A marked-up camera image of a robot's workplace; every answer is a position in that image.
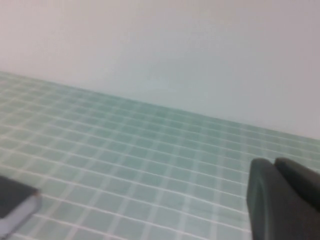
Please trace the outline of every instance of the black device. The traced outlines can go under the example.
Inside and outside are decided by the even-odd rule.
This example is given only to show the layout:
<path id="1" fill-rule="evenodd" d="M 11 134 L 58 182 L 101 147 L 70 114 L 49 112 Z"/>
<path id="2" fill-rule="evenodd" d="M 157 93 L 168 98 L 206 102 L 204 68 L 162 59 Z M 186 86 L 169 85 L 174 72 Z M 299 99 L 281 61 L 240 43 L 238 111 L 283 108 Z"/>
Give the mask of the black device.
<path id="1" fill-rule="evenodd" d="M 41 207 L 40 191 L 0 176 L 0 239 L 6 239 Z"/>

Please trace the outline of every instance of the white wall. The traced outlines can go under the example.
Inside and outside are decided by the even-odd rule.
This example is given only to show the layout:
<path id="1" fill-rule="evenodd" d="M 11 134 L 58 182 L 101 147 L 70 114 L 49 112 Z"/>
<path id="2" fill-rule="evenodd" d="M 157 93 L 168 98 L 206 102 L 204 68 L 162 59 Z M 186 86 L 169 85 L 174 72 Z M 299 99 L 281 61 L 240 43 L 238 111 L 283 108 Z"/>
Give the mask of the white wall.
<path id="1" fill-rule="evenodd" d="M 0 70 L 320 139 L 316 0 L 3 0 Z"/>

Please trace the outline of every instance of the tiled floor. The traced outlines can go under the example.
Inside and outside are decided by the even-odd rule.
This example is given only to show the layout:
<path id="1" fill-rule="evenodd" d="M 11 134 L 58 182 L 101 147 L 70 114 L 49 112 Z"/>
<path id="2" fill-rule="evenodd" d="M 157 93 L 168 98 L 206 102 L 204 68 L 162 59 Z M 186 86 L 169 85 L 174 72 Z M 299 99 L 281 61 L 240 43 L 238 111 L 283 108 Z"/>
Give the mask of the tiled floor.
<path id="1" fill-rule="evenodd" d="M 0 73 L 0 174 L 42 189 L 12 240 L 249 240 L 250 160 L 320 142 Z"/>

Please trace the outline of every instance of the black plastic item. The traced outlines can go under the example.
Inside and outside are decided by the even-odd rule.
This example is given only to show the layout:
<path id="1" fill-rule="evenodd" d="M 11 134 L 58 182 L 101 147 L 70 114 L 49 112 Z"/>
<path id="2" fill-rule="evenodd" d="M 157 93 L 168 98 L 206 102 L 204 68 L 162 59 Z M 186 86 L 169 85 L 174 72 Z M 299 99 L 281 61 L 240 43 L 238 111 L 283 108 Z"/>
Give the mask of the black plastic item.
<path id="1" fill-rule="evenodd" d="M 274 166 L 299 196 L 320 211 L 320 175 L 287 158 L 277 158 Z"/>
<path id="2" fill-rule="evenodd" d="M 251 162 L 247 205 L 253 240 L 320 240 L 320 213 L 266 159 Z"/>
<path id="3" fill-rule="evenodd" d="M 40 207 L 38 189 L 0 176 L 0 239 L 9 237 Z"/>

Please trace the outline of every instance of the grid pattern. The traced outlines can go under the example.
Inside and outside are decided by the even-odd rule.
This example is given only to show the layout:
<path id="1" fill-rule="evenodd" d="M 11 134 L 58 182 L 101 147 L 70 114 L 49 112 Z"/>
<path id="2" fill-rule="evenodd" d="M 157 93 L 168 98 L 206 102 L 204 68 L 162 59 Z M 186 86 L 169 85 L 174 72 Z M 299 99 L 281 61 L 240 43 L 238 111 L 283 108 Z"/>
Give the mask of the grid pattern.
<path id="1" fill-rule="evenodd" d="M 0 156 L 43 195 L 12 240 L 250 240 L 250 161 L 320 141 L 2 72 Z"/>

